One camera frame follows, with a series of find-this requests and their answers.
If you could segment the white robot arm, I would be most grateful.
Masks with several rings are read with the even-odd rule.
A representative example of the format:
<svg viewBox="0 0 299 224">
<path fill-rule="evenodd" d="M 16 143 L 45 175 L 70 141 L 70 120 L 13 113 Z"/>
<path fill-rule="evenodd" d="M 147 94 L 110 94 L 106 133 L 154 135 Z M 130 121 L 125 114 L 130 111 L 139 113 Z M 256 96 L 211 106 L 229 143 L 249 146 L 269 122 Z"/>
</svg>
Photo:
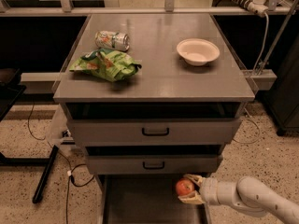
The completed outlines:
<svg viewBox="0 0 299 224">
<path fill-rule="evenodd" d="M 244 176 L 237 182 L 191 174 L 184 178 L 199 190 L 179 195 L 178 199 L 183 203 L 226 205 L 252 217 L 264 217 L 270 213 L 284 224 L 299 224 L 299 205 L 278 195 L 254 177 Z"/>
</svg>

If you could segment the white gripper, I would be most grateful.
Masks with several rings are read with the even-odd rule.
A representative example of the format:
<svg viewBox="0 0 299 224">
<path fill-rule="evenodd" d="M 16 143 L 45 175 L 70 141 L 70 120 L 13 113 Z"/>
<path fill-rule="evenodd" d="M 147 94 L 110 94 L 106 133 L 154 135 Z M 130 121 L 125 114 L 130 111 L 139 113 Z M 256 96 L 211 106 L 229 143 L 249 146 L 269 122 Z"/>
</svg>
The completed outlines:
<svg viewBox="0 0 299 224">
<path fill-rule="evenodd" d="M 178 198 L 186 204 L 203 204 L 208 203 L 211 205 L 219 205 L 217 190 L 218 181 L 216 178 L 203 178 L 200 175 L 186 174 L 185 178 L 191 180 L 194 184 L 200 187 L 200 194 L 198 191 L 192 191 L 191 193 Z"/>
</svg>

